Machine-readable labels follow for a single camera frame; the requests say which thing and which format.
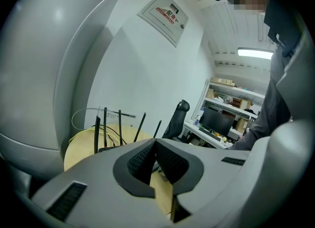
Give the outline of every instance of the person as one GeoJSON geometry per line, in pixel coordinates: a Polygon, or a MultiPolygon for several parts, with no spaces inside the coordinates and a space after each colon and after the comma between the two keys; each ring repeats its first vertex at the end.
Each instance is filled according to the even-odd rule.
{"type": "Polygon", "coordinates": [[[239,9],[265,12],[264,23],[270,27],[268,37],[277,44],[271,59],[270,81],[260,115],[250,131],[231,150],[251,150],[255,142],[270,136],[281,124],[289,121],[291,114],[276,84],[284,75],[292,55],[298,47],[302,31],[299,15],[286,0],[228,0],[239,9]]]}

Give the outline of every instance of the chair headrest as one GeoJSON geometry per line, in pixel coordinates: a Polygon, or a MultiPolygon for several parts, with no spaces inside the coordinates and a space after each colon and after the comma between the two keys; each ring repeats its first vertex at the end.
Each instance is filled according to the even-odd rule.
{"type": "Polygon", "coordinates": [[[180,110],[180,111],[184,111],[184,112],[188,112],[190,109],[190,105],[187,101],[182,99],[182,102],[179,102],[177,105],[176,110],[180,110]]]}

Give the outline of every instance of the white wall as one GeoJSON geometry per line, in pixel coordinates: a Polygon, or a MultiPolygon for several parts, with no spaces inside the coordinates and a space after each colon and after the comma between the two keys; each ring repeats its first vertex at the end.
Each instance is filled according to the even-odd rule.
{"type": "MultiPolygon", "coordinates": [[[[147,117],[142,129],[157,137],[165,131],[177,103],[193,113],[206,78],[212,75],[207,48],[200,47],[203,21],[195,0],[174,0],[189,20],[177,48],[136,14],[150,0],[118,0],[107,27],[114,36],[97,70],[88,107],[121,109],[147,117]]],[[[95,114],[86,114],[85,127],[95,114]]]]}
{"type": "MultiPolygon", "coordinates": [[[[74,93],[72,114],[76,111],[88,107],[89,94],[93,85],[94,77],[104,54],[122,25],[131,17],[135,16],[146,4],[148,0],[119,0],[107,21],[106,27],[98,35],[97,39],[90,48],[84,64],[81,68],[79,78],[74,93]]],[[[95,118],[96,111],[88,110],[87,115],[95,118]]],[[[85,128],[85,114],[78,113],[74,119],[74,125],[85,128]]],[[[71,134],[75,135],[78,131],[72,128],[71,134]]]]}

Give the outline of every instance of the ceiling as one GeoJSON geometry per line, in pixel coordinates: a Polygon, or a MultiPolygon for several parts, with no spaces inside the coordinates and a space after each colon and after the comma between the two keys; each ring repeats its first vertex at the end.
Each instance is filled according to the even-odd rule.
{"type": "Polygon", "coordinates": [[[276,45],[267,34],[264,15],[251,11],[236,10],[226,0],[196,0],[205,17],[208,47],[213,54],[217,76],[238,80],[239,86],[256,85],[264,93],[270,76],[270,60],[240,57],[239,47],[275,50],[276,45]]]}

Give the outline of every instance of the black antenna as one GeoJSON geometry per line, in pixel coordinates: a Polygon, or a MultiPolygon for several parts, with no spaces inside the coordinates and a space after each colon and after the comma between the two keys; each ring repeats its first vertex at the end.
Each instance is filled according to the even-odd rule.
{"type": "Polygon", "coordinates": [[[143,124],[143,122],[144,122],[144,119],[145,119],[146,115],[147,115],[146,113],[144,113],[144,114],[143,114],[143,117],[142,117],[142,120],[141,120],[140,126],[139,126],[139,128],[138,128],[138,131],[137,131],[136,137],[134,138],[134,141],[133,141],[133,142],[136,142],[136,141],[137,141],[137,138],[138,138],[139,132],[140,132],[140,130],[141,130],[141,127],[142,127],[142,124],[143,124]]]}
{"type": "Polygon", "coordinates": [[[107,140],[106,140],[106,117],[107,117],[107,107],[104,108],[104,147],[107,147],[107,140]]]}
{"type": "Polygon", "coordinates": [[[160,127],[161,123],[162,123],[162,120],[160,120],[160,121],[159,121],[159,123],[158,123],[158,125],[157,125],[156,132],[154,133],[153,138],[155,138],[155,137],[156,137],[156,135],[157,135],[157,133],[158,133],[158,129],[159,129],[159,127],[160,127]]]}
{"type": "Polygon", "coordinates": [[[120,145],[122,146],[123,144],[123,137],[122,137],[122,111],[118,111],[118,120],[119,120],[119,141],[120,145]]]}
{"type": "Polygon", "coordinates": [[[95,130],[94,130],[94,153],[95,154],[97,154],[97,150],[98,150],[99,123],[100,123],[100,117],[96,116],[95,130]]]}

